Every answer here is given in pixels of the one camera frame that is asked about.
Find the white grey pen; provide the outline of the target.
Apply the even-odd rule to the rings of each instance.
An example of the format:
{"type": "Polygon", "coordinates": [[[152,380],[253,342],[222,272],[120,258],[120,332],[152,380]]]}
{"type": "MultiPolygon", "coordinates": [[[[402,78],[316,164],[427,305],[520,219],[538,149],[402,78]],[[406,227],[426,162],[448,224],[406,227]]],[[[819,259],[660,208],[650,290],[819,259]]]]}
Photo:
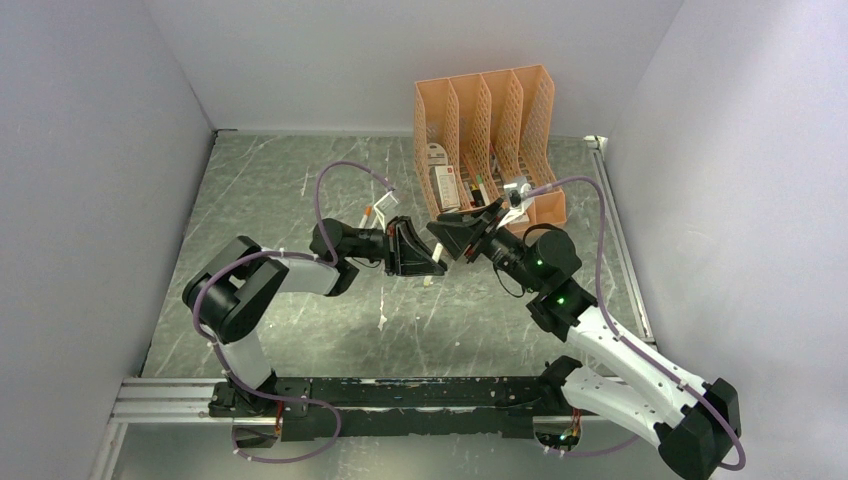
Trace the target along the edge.
{"type": "MultiPolygon", "coordinates": [[[[433,250],[433,253],[431,255],[431,259],[434,263],[438,263],[441,260],[441,255],[442,255],[443,250],[444,250],[443,245],[441,243],[437,243],[434,250],[433,250]]],[[[432,283],[433,283],[433,276],[432,275],[427,275],[423,280],[423,285],[425,287],[430,286],[432,283]]]]}

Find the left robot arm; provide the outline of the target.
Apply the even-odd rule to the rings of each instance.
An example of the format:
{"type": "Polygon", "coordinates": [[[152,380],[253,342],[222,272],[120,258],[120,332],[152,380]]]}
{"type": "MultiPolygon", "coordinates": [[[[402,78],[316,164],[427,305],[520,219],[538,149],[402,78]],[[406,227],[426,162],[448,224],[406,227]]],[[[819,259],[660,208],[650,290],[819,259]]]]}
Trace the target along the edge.
{"type": "Polygon", "coordinates": [[[277,400],[276,375],[257,327],[278,293],[339,296],[356,279],[357,260],[382,266],[388,276],[442,276],[447,271],[407,216],[371,229],[325,218],[314,228],[310,249],[308,254],[273,252],[238,236],[184,288],[184,304],[200,331],[217,344],[226,374],[241,381],[236,400],[251,415],[268,413],[277,400]]]}

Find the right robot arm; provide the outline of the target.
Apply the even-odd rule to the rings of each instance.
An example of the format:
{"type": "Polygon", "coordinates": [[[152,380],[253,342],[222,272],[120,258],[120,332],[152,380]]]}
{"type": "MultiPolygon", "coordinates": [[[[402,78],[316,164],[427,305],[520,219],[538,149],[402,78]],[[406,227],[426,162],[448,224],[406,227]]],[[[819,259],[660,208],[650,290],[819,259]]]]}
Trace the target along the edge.
{"type": "Polygon", "coordinates": [[[483,256],[533,293],[527,308],[543,331],[589,354],[620,379],[608,382],[568,358],[566,373],[541,385],[542,406],[553,414],[572,406],[614,422],[653,445],[683,479],[708,479],[724,467],[741,436],[736,388],[676,365],[614,320],[574,280],[582,262],[563,229],[543,224],[540,236],[527,243],[501,226],[505,215],[492,204],[441,214],[427,229],[453,259],[472,263],[483,256]]]}

